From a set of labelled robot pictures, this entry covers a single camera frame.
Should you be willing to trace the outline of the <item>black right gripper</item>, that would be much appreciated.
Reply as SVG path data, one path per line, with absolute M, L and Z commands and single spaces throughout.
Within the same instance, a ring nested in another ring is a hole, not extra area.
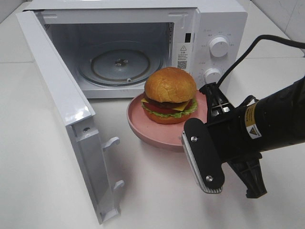
M 250 104 L 248 96 L 234 107 L 216 83 L 199 89 L 206 96 L 207 128 L 221 162 L 245 184 L 247 198 L 267 193 L 260 152 L 305 141 L 305 80 Z

